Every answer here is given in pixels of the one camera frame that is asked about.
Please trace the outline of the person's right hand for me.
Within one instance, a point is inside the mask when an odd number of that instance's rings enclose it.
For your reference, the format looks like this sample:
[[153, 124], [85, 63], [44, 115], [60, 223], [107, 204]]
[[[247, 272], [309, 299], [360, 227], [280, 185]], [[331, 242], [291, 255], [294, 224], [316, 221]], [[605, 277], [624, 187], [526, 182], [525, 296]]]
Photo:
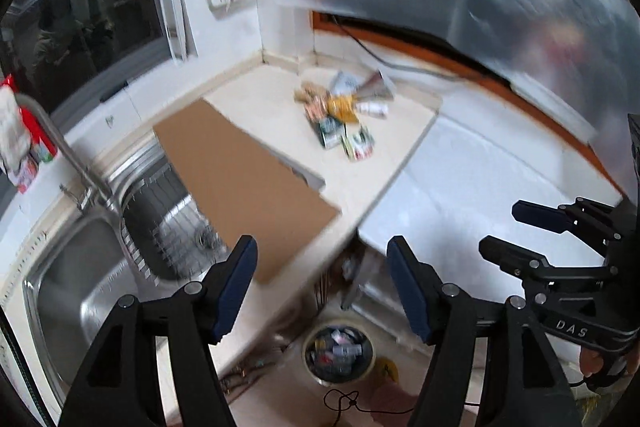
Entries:
[[579, 367], [587, 388], [597, 391], [611, 387], [627, 374], [625, 357], [601, 353], [587, 348], [580, 349]]

